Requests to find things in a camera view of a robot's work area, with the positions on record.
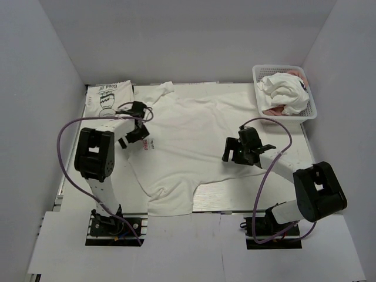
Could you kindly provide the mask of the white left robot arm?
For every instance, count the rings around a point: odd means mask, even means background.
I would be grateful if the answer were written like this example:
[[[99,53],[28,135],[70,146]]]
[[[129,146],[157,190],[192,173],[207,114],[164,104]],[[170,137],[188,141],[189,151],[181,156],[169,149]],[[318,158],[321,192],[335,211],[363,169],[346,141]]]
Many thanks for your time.
[[[80,131],[74,167],[86,180],[96,202],[96,213],[105,216],[104,228],[119,234],[124,228],[122,208],[115,197],[111,174],[115,168],[115,144],[122,149],[149,136],[143,122],[112,119],[96,127]]]

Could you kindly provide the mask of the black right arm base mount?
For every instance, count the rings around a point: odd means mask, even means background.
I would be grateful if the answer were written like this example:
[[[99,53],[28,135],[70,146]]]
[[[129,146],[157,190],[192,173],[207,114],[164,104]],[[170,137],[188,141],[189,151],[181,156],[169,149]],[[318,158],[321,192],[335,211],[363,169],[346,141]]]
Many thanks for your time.
[[[270,209],[267,209],[265,213],[256,214],[256,237],[258,240],[267,239],[283,231],[290,225],[291,223],[278,224],[271,218]],[[253,239],[251,216],[243,219],[243,221],[240,223],[240,229],[245,231],[246,247],[248,250],[291,250],[302,248],[301,241],[299,240],[300,229],[297,224],[295,224],[291,229],[285,230],[279,236],[263,244],[257,244]]]

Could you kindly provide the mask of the white t-shirt with red-black print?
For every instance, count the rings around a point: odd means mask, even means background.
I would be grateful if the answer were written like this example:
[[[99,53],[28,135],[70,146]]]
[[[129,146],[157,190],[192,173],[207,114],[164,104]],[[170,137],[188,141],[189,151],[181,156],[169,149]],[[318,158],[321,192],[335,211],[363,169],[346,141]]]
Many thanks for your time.
[[[228,137],[256,124],[256,104],[246,92],[181,98],[171,82],[137,96],[153,109],[149,135],[129,147],[129,164],[149,198],[150,216],[180,216],[193,210],[202,184],[259,176],[264,170],[223,162]]]

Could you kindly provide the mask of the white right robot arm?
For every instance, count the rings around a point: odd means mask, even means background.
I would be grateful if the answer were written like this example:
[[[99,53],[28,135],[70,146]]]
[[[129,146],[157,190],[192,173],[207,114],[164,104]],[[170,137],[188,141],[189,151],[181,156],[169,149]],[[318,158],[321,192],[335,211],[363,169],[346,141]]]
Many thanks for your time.
[[[347,199],[332,166],[327,162],[305,163],[280,153],[273,145],[262,145],[259,138],[255,145],[228,137],[222,161],[257,166],[275,173],[294,185],[294,200],[275,204],[265,211],[264,217],[255,218],[255,226],[248,231],[261,235],[279,234],[291,223],[300,220],[317,222],[347,208]]]

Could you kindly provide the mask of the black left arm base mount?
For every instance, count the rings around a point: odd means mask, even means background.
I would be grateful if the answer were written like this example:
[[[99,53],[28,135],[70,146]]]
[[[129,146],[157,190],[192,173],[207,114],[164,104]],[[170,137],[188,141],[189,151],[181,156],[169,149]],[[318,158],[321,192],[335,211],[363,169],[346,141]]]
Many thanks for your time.
[[[85,246],[140,247],[147,233],[147,215],[123,214],[123,218],[132,226],[140,243],[126,223],[113,217],[99,215],[93,209],[88,224]]]

